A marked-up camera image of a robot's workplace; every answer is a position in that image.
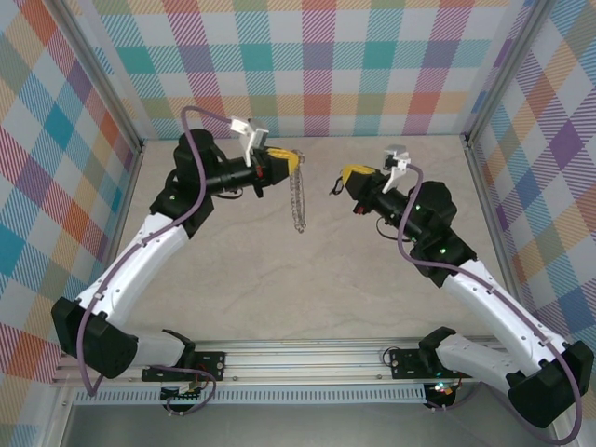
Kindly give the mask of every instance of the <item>hanging chain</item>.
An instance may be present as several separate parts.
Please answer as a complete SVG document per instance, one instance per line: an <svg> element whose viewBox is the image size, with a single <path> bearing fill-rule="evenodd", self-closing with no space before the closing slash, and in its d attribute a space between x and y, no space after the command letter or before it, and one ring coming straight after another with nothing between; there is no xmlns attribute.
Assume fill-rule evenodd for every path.
<svg viewBox="0 0 596 447"><path fill-rule="evenodd" d="M300 166L305 162L305 156L302 152L292 150L300 158L298 166L290 175L290 196L291 196L291 217L294 220L294 228L298 233L303 233L306 229L305 218L305 189L302 181L302 172Z"/></svg>

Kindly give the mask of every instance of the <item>beige floor surface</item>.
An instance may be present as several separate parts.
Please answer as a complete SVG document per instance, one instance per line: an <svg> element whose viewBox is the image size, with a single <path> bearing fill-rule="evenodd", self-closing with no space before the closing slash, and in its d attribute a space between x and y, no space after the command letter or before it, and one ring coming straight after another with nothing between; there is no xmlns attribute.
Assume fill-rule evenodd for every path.
<svg viewBox="0 0 596 447"><path fill-rule="evenodd" d="M500 278L458 137L275 139L269 144L305 154L305 233L293 228L287 181L265 189L262 199L246 190L238 201L216 200L215 212L149 285L130 325L196 340L423 336L441 325L487 334L377 235L376 216L353 214L347 193L328 195L344 164L380 167L391 143L406 144L427 179L447 183L458 208L454 230ZM240 155L237 141L218 144L229 157ZM149 142L123 246L173 169L175 146ZM400 189L414 180L408 174Z"/></svg>

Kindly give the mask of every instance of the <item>white plastic bracket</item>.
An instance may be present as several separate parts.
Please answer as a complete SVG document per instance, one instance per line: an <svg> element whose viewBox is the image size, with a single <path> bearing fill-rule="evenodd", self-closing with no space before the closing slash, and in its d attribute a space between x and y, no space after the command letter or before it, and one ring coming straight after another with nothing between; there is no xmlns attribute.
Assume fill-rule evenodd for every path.
<svg viewBox="0 0 596 447"><path fill-rule="evenodd" d="M406 146L392 144L385 150L385 170L390 170L389 180L383 187L383 194L386 194L393 188L397 188L400 179L406 174L408 164L410 163L410 154L406 151Z"/></svg>
<svg viewBox="0 0 596 447"><path fill-rule="evenodd" d="M269 134L267 125L258 119L242 119L232 116L230 129L239 134L240 144L244 151L244 161L246 166L250 166L253 149L262 149Z"/></svg>

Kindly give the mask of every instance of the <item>metal chain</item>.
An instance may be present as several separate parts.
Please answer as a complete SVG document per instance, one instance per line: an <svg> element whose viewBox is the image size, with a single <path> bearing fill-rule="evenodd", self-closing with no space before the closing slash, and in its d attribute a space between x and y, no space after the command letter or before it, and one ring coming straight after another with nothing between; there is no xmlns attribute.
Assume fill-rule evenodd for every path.
<svg viewBox="0 0 596 447"><path fill-rule="evenodd" d="M302 181L301 165L305 162L305 156L302 152L292 150L300 158L298 166L290 175L290 196L291 196L291 217L294 220L294 228L298 233L303 233L306 229L305 218L305 189Z"/></svg>

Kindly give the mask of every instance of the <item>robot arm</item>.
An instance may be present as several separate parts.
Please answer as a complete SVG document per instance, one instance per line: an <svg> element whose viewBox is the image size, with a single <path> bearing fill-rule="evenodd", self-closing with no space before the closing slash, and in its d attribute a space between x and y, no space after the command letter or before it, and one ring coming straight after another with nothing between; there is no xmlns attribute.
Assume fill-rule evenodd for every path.
<svg viewBox="0 0 596 447"><path fill-rule="evenodd" d="M300 160L291 151L264 146L266 129L254 121L232 120L241 133L244 156L228 159L204 129L191 131L199 148L206 174L206 196L200 207L184 222L152 240L166 225L185 215L196 202L200 187L196 162L183 135L174 150L176 169L150 207L142 227L105 273L82 291L74 301L60 298L52 307L52 317L61 348L76 355L76 336L85 310L92 306L85 328L83 350L86 364L107 378L114 378L131 366L163 365L194 367L194 345L181 335L126 333L130 311L161 266L184 246L213 212L213 196L252 186L258 197L263 189L287 178ZM122 265L124 253L140 245ZM98 289L117 268L98 300Z"/></svg>
<svg viewBox="0 0 596 447"><path fill-rule="evenodd" d="M342 180L357 201L354 212L375 211L386 223L398 228L412 193L405 196L395 189L407 163L407 153L394 150L386 157L385 169L391 171L389 175L366 166L346 166ZM422 183L403 234L413 243L410 257L415 261L457 266L486 282L490 288L461 272L435 265L416 265L437 287L471 308L507 353L472 343L452 329L439 328L420 342L420 360L432 376L457 371L480 379L507 394L526 420L537 427L547 427L575 399L560 362L546 346L545 339L534 333L529 324L545 334L562 355L581 395L588 390L593 353L583 342L570 345L544 327L494 280L476 253L451 229L456 212L444 183ZM514 312L497 293L519 312Z"/></svg>

